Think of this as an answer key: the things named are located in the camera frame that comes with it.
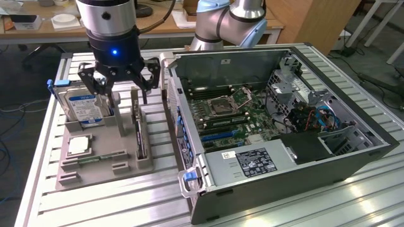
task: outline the barcode sticker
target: barcode sticker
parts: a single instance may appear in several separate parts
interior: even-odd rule
[[[222,59],[221,64],[227,65],[231,63],[230,59]]]
[[[225,153],[222,153],[222,156],[223,156],[223,159],[237,157],[237,152],[235,151],[225,152]]]

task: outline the hard drive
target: hard drive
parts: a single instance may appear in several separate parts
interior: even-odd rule
[[[54,92],[70,122],[79,121],[83,128],[106,124],[105,117],[113,115],[107,97],[93,95],[83,82],[55,85]]]

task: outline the chair leg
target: chair leg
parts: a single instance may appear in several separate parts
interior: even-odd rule
[[[66,53],[66,50],[58,44],[51,44],[50,46],[54,47],[61,53]]]
[[[26,65],[27,62],[34,59],[49,47],[50,44],[42,44],[23,59],[23,65]]]

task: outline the red wire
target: red wire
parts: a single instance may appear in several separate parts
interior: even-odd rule
[[[306,129],[305,129],[305,131],[309,129],[309,127],[310,127],[310,118],[311,118],[311,114],[314,113],[314,110],[310,112],[310,117],[309,117],[309,122],[306,123]]]

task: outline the pcie slot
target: pcie slot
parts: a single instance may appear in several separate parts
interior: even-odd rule
[[[207,142],[207,141],[234,137],[237,132],[238,132],[238,130],[234,130],[231,132],[226,132],[226,133],[222,133],[222,134],[218,134],[218,135],[205,136],[205,137],[202,137],[202,142]]]
[[[222,133],[222,132],[226,132],[226,131],[231,131],[231,128],[230,127],[223,127],[223,128],[218,128],[218,129],[205,130],[205,131],[201,131],[199,134],[201,134],[201,136],[206,136],[206,135],[215,134],[215,133]]]
[[[237,148],[237,147],[243,146],[243,144],[245,144],[243,142],[239,142],[239,143],[237,143],[237,144],[227,145],[227,146],[223,146],[223,147],[219,147],[219,148],[209,148],[209,149],[206,149],[206,152],[207,152],[207,153],[211,153],[211,152],[215,152],[215,151],[221,151],[221,150]]]

